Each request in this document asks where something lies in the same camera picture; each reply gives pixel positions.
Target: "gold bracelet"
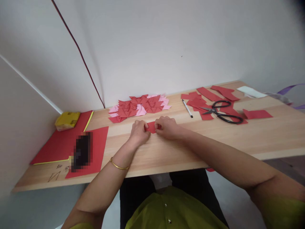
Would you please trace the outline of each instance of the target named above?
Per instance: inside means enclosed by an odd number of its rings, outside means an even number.
[[[112,158],[110,159],[110,162],[111,162],[115,167],[117,167],[118,169],[125,170],[125,169],[128,169],[128,168],[129,168],[129,166],[126,167],[126,168],[121,168],[121,167],[117,166],[115,163],[113,163]]]

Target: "wooden table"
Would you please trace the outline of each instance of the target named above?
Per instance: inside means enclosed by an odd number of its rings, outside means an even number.
[[[241,81],[219,84],[226,88],[237,89],[246,85]],[[130,135],[132,124],[136,119],[151,122],[160,116],[176,119],[181,126],[218,140],[246,152],[258,159],[305,155],[305,115],[279,100],[269,96],[259,99],[244,97],[242,92],[235,90],[233,94],[241,100],[236,101],[234,109],[267,110],[273,118],[249,120],[245,125],[233,125],[215,117],[213,120],[202,121],[199,112],[192,112],[190,118],[183,103],[181,93],[168,95],[169,110],[156,114],[130,117],[121,123],[112,123],[108,117],[108,109],[95,111],[87,130],[109,126],[102,168],[117,152]],[[176,141],[163,139],[152,134],[146,144],[136,152],[127,177],[143,176],[171,171],[206,168],[208,165]],[[65,179],[69,171],[69,162],[30,165],[25,174],[16,184],[13,192],[89,183],[97,175]]]

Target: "person's right hand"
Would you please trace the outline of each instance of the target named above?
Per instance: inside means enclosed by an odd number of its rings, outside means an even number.
[[[176,123],[174,118],[168,116],[161,116],[159,119],[156,119],[155,129],[158,135],[170,140],[179,139],[183,132],[186,131],[186,129]]]

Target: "pen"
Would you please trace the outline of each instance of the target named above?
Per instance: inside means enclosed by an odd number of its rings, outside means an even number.
[[[192,117],[193,117],[193,116],[192,116],[192,113],[191,113],[191,112],[190,112],[190,110],[188,109],[188,107],[187,107],[187,105],[186,105],[185,101],[184,101],[184,100],[182,100],[182,102],[184,103],[184,105],[185,105],[185,107],[186,107],[186,109],[187,109],[188,113],[190,114],[190,116],[191,116],[191,118],[192,118]]]

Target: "purple ribbon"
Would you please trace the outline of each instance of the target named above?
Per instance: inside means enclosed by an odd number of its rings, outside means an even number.
[[[285,87],[284,89],[280,90],[277,94],[285,95],[288,91],[290,91],[292,88],[294,88],[295,86],[298,86],[298,85],[305,85],[305,83],[301,83],[301,84],[296,84],[296,85],[291,85],[291,86]],[[300,105],[298,107],[294,107],[294,109],[297,109],[297,110],[305,109],[305,104]]]

